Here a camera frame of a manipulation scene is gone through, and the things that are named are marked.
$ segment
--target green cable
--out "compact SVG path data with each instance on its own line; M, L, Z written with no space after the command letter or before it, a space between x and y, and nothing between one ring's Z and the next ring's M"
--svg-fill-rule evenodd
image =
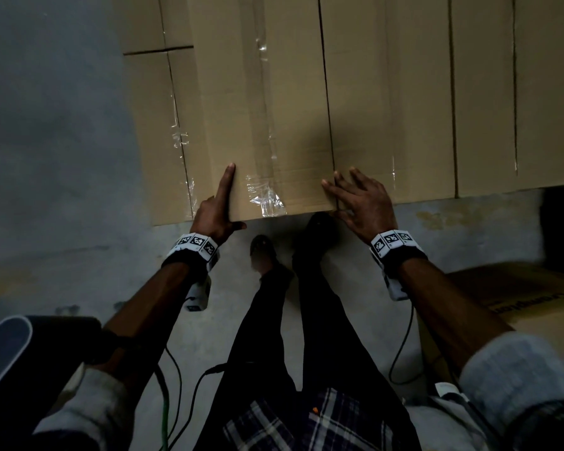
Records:
M169 450L169 439L168 439L168 424L169 424L169 389L167 389L167 383L165 382L165 376L161 371L161 368L157 365L154 370L154 375L157 377L159 386L161 387L161 392L163 393L163 420L161 421L161 440L163 442L163 449L165 451Z

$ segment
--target hand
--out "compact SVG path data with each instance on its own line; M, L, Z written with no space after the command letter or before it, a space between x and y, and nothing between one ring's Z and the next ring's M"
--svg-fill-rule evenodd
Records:
M357 168L350 168L349 172L355 185L335 171L337 185L323 180L322 186L353 211L351 215L338 210L334 216L344 221L351 231L369 245L377 234L398 229L393 204L382 183L363 175Z
M217 195L211 196L201 203L190 228L191 233L209 236L217 242L217 245L226 242L234 231L247 229L246 223L242 221L230 222L228 217L230 190L232 189L235 170L236 165L233 163L226 168L226 172L219 181Z

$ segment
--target electronic device on wrist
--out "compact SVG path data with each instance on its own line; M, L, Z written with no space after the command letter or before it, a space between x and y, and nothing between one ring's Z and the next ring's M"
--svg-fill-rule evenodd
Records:
M219 246L209 236L198 233L184 234L174 244L173 248L167 253L163 265L172 262L185 262L194 269L201 269L199 280L189 289L184 308L188 311L203 311L209 303L209 293L211 292L211 272L214 265L219 260Z
M370 242L370 252L383 270L384 283L387 285L391 300L409 299L403 286L397 280L397 270L408 259L428 259L411 234L402 230L380 233Z

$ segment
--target black wristband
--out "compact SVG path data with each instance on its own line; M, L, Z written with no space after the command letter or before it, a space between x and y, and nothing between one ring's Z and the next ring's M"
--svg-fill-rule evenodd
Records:
M204 278L207 275L207 262L199 255L198 252L192 250L178 250L169 255L161 267L172 263L184 263L190 268L193 278Z
M384 272L389 278L397 278L397 271L401 264L412 258L422 258L427 260L428 256L414 246L400 246L390 250L381 260L384 265Z

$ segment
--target plaid shirt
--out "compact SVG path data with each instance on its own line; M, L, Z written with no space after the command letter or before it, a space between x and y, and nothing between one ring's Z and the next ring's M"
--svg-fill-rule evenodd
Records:
M399 449L390 428L360 408L358 401L334 389L321 393L309 412L301 437L293 437L264 400L224 426L239 450L393 450Z

